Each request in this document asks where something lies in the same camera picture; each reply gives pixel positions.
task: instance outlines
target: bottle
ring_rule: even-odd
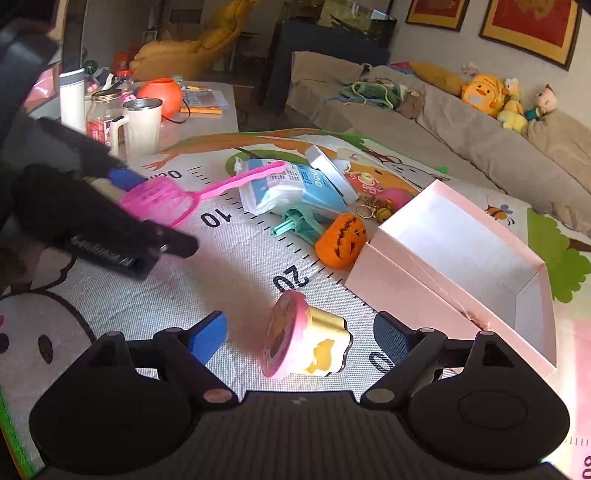
[[[86,115],[86,136],[110,147],[111,122],[123,115],[122,92],[120,89],[101,90],[93,93],[90,101],[90,108]]]
[[[133,93],[134,80],[131,75],[131,70],[117,70],[115,82],[123,80],[123,83],[118,86],[118,89],[123,92],[123,103],[129,102],[130,100],[135,100],[135,95]]]

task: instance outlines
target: pink gift box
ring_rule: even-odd
[[[545,263],[494,218],[435,181],[383,223],[345,286],[413,329],[499,334],[542,377],[556,370]]]

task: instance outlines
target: jar lid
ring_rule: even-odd
[[[115,100],[119,98],[123,92],[120,89],[108,89],[108,90],[101,90],[100,92],[95,92],[90,97],[92,102],[108,102],[109,100]]]

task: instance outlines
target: label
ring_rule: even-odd
[[[97,142],[105,144],[107,147],[111,146],[109,139],[109,129],[111,128],[111,120],[105,122],[86,122],[86,136],[91,137]]]

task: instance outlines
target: glass jar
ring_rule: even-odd
[[[86,135],[110,147],[111,122],[123,115],[122,92],[119,89],[102,90],[93,93],[90,101],[90,108],[86,115]]]

